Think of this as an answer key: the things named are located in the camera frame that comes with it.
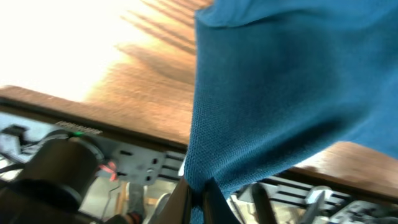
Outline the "blue polo shirt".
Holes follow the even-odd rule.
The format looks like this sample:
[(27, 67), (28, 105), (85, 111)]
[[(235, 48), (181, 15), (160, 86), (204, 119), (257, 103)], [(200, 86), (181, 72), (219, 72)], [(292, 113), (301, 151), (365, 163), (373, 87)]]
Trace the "blue polo shirt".
[(397, 0), (217, 0), (195, 13), (193, 99), (397, 101)]

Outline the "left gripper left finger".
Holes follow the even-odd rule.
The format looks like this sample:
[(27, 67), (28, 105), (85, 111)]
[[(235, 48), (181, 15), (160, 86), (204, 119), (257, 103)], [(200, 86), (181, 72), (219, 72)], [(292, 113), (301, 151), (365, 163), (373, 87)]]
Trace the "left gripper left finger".
[(192, 189), (181, 178), (154, 224), (189, 224), (192, 211)]

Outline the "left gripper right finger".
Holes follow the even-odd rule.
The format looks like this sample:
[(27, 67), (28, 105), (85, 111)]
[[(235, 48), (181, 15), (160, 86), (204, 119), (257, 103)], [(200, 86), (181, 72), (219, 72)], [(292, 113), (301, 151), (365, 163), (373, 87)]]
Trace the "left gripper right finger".
[(214, 178), (205, 184), (201, 207), (204, 224), (240, 224)]

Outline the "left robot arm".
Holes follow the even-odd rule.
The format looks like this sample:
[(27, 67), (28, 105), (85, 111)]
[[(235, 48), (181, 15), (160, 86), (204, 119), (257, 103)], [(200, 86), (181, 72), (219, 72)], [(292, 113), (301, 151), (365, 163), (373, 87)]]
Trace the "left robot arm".
[[(101, 223), (78, 210), (98, 171), (118, 177), (117, 163), (106, 157), (95, 141), (80, 133), (48, 135), (39, 151), (24, 164), (13, 164), (1, 173), (22, 169), (12, 181), (1, 180), (1, 223)], [(193, 191), (180, 179), (153, 223), (190, 223)], [(203, 223), (240, 223), (214, 178), (202, 193)]]

